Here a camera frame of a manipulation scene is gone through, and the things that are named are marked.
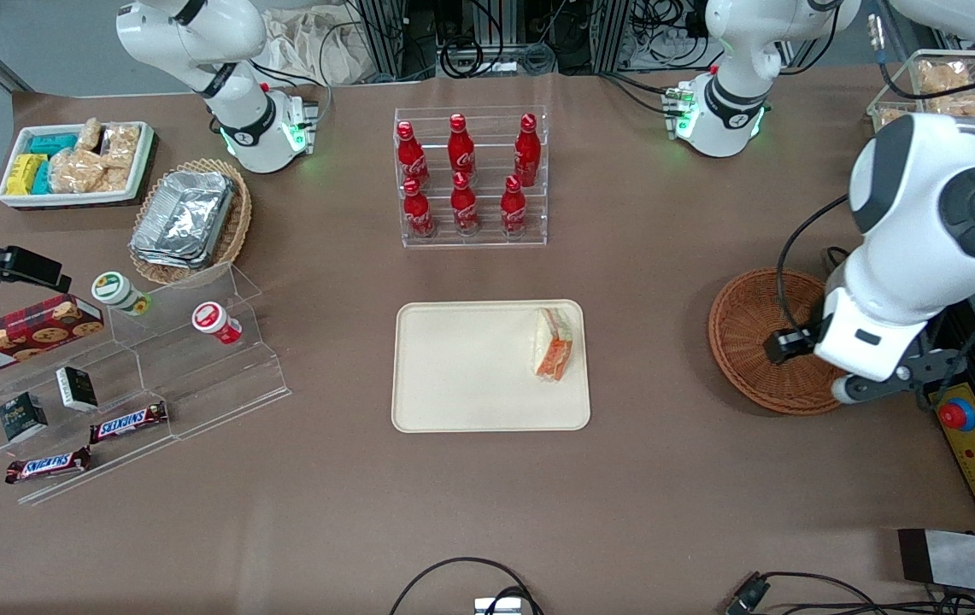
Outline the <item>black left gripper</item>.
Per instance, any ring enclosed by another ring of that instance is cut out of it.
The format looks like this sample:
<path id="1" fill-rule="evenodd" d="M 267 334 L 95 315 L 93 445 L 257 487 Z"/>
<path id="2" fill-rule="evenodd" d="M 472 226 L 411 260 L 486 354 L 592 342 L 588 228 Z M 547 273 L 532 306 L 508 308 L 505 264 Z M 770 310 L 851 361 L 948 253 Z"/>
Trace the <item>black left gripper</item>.
<path id="1" fill-rule="evenodd" d="M 779 366 L 803 355 L 809 355 L 814 347 L 813 334 L 814 331 L 808 328 L 773 331 L 763 343 L 765 356 L 773 365 Z"/>

